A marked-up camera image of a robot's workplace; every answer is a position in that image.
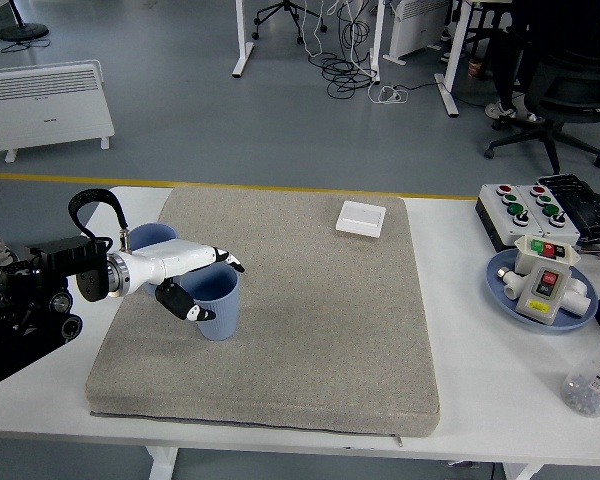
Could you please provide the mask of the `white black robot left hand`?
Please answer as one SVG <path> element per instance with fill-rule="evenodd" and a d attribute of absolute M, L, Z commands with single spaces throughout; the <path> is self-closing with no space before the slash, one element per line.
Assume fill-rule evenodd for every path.
<path fill-rule="evenodd" d="M 216 314 L 198 305 L 174 278 L 215 263 L 226 263 L 240 273 L 245 271 L 230 252 L 183 239 L 149 245 L 132 253 L 115 252 L 109 256 L 109 265 L 118 275 L 118 286 L 113 287 L 111 281 L 109 295 L 126 296 L 149 283 L 156 286 L 156 300 L 177 318 L 214 320 Z"/>

